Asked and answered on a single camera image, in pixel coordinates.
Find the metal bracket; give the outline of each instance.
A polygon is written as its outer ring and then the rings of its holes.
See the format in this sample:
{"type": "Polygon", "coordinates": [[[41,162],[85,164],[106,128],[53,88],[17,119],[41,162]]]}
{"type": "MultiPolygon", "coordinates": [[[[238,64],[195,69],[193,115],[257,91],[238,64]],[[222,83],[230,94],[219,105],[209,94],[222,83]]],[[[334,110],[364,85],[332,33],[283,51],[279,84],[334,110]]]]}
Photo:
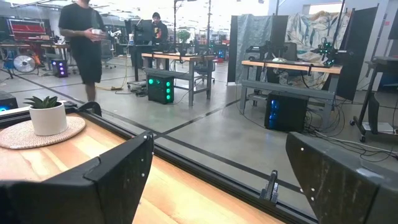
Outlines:
{"type": "Polygon", "coordinates": [[[81,105],[79,108],[77,108],[78,111],[84,111],[87,109],[93,109],[94,114],[97,114],[98,116],[102,116],[101,107],[97,102],[90,101],[90,102],[87,102],[87,103],[81,105]]]}
{"type": "Polygon", "coordinates": [[[261,190],[260,199],[267,200],[276,205],[278,199],[278,171],[273,170],[269,177],[268,183],[264,189],[261,190]]]}

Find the black shorts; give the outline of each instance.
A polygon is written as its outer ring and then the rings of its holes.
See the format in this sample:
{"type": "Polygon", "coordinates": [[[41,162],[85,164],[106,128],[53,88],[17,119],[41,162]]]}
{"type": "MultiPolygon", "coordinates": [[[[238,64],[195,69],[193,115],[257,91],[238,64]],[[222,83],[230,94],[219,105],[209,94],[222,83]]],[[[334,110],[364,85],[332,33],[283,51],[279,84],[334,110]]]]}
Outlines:
{"type": "Polygon", "coordinates": [[[74,55],[81,80],[84,84],[94,84],[101,81],[102,63],[97,55],[74,55]]]}

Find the woven coaster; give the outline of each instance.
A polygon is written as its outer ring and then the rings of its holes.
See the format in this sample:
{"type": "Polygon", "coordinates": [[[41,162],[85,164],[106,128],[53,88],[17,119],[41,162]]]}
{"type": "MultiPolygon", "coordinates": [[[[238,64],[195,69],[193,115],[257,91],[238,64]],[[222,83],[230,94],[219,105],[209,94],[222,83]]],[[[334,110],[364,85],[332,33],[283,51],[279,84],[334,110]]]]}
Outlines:
{"type": "Polygon", "coordinates": [[[68,128],[52,136],[37,136],[32,121],[15,124],[0,132],[0,147],[8,149],[30,149],[65,141],[78,134],[86,126],[83,118],[67,117],[68,128]]]}

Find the pc case with green lights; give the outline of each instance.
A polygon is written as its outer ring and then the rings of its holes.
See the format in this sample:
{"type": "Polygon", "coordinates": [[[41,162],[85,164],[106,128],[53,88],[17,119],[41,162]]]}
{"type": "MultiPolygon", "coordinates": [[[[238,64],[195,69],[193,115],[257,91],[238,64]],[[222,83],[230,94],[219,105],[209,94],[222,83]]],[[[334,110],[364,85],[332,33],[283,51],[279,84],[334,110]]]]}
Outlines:
{"type": "Polygon", "coordinates": [[[162,104],[174,102],[174,77],[162,74],[148,74],[148,100],[162,104]]]}

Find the window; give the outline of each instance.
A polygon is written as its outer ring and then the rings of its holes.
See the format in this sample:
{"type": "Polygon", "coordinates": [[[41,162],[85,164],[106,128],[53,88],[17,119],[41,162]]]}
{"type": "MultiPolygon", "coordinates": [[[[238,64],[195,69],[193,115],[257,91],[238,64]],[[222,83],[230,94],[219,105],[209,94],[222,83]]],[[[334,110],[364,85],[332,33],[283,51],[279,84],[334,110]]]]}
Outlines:
{"type": "Polygon", "coordinates": [[[320,11],[325,12],[340,12],[341,2],[328,4],[311,4],[303,6],[303,14],[316,14],[320,11]]]}

